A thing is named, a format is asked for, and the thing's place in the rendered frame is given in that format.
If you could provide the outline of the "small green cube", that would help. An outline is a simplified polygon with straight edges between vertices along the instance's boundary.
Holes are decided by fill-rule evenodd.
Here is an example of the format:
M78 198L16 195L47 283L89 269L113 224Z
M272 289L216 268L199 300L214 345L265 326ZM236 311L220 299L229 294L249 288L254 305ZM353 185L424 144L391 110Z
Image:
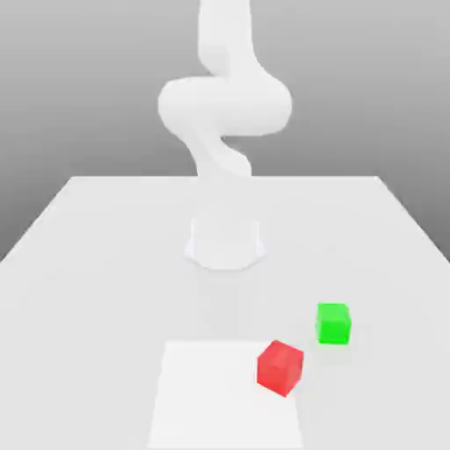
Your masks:
M316 338L322 345L348 345L352 317L344 303L319 302L316 314Z

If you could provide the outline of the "small red cube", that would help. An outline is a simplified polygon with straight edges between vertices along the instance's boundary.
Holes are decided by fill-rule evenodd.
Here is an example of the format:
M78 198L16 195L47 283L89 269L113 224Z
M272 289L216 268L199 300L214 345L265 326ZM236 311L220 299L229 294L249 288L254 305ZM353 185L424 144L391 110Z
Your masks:
M273 340L257 358L257 383L287 397L301 379L304 352Z

